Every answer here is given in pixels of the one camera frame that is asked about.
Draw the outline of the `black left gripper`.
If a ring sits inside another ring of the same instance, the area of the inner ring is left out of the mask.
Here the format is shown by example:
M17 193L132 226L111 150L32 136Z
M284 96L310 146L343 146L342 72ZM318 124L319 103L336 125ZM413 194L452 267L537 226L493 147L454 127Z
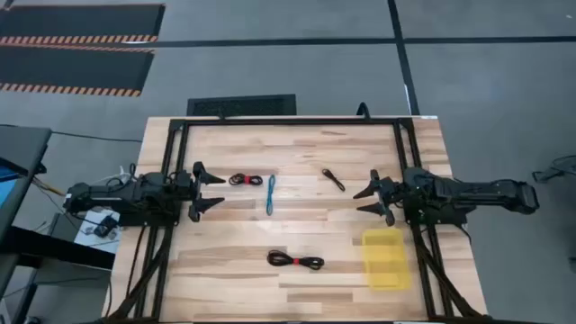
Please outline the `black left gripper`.
M193 173L185 170L174 173L173 201L176 203L189 202L191 205L188 217L192 222L199 222L204 213L218 203L225 201L224 197L200 198L200 183L204 185L224 184L225 180L206 171L204 164L197 161L193 164Z

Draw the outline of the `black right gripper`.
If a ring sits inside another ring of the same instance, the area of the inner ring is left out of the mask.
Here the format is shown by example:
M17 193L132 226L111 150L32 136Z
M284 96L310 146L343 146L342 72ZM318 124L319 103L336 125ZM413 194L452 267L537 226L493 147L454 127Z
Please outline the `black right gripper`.
M356 209L360 212L370 212L384 217L387 226L391 227L395 224L395 218L389 206L401 201L405 194L406 185L404 183L394 182L390 177L380 179L378 171L371 169L368 186L356 193L353 198L361 199L375 195L380 196L382 203L375 202Z

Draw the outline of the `short black cable red tie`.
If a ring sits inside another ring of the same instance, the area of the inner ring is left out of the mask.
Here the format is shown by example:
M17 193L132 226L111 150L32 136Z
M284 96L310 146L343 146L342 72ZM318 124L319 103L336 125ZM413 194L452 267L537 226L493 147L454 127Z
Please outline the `short black cable red tie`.
M229 184L233 186L237 185L253 185L260 186L263 184L263 178L260 175L245 175L242 173L236 173L229 178Z

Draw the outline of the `long black cable red tie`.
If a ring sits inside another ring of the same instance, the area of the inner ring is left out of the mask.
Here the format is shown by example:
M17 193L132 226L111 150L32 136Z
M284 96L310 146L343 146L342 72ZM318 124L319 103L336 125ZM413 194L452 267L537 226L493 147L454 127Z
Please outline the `long black cable red tie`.
M269 251L266 260L271 266L304 266L314 271L319 271L325 265L325 261L321 257L291 257L280 250Z

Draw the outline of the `yellow translucent plastic tray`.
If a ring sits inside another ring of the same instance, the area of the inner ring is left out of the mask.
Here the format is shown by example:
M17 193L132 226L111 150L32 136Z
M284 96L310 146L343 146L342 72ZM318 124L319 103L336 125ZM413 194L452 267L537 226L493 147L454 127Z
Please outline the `yellow translucent plastic tray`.
M369 229L362 236L364 271L374 291L408 290L411 286L403 233L399 229Z

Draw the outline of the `black floor vent grille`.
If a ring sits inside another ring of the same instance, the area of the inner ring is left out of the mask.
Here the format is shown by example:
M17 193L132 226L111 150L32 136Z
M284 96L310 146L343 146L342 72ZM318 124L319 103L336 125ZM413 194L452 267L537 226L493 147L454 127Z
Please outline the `black floor vent grille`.
M190 98L187 116L277 116L296 115L295 94Z

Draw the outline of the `small black device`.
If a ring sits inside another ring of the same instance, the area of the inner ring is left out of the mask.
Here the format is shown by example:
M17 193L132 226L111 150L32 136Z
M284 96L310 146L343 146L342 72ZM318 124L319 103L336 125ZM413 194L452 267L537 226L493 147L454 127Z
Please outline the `small black device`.
M118 226L118 221L112 216L105 216L94 228L93 233L99 238L106 238Z

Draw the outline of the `white box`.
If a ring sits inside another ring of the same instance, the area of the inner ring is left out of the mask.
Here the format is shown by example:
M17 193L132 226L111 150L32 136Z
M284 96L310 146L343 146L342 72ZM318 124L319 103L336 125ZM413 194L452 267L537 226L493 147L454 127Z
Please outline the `white box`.
M115 221L120 218L120 214L111 210L89 211L86 215L86 221L79 226L80 231L76 234L74 242L90 248L100 249L102 251L116 253L122 237L122 230L116 225L104 237L94 234L96 226L104 220L106 216L112 217Z

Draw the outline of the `black hazard-striped floor mat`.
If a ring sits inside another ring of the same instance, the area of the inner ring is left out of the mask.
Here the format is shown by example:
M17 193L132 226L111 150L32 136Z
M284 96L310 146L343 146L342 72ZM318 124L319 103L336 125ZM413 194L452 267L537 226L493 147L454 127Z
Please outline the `black hazard-striped floor mat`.
M0 91L138 97L150 49L0 45Z
M164 4L13 5L0 9L0 44L156 41Z

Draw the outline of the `grey side desk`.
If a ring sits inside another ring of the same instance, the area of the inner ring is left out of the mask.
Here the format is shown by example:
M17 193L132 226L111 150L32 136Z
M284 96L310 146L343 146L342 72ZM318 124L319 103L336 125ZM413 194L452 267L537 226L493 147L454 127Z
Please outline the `grey side desk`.
M50 135L48 128L0 126L0 160L8 161L12 170L21 169L21 176L15 179L13 189L0 204L0 299L17 266L38 264L25 244L40 234L15 227L13 222L40 169Z

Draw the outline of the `blue-lit monitor screen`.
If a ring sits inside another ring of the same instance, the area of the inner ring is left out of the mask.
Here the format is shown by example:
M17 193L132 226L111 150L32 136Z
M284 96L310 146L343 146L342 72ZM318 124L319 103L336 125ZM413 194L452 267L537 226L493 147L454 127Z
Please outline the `blue-lit monitor screen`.
M0 157L0 207L14 189L15 181L21 175L22 171L18 166Z

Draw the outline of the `black aluminium table frame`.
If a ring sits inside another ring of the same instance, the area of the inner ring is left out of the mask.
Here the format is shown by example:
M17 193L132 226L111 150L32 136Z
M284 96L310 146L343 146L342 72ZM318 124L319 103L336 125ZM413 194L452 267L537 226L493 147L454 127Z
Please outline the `black aluminium table frame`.
M198 118L188 133L184 163L210 173L275 176L265 186L205 186L225 201L201 221L175 228L160 318L164 322L423 320L427 316L408 225L397 220L409 261L408 290L374 291L366 281L362 236L384 226L358 211L353 196L369 172L401 179L397 121L357 117L243 119L226 124ZM321 257L314 271L269 265L269 251Z

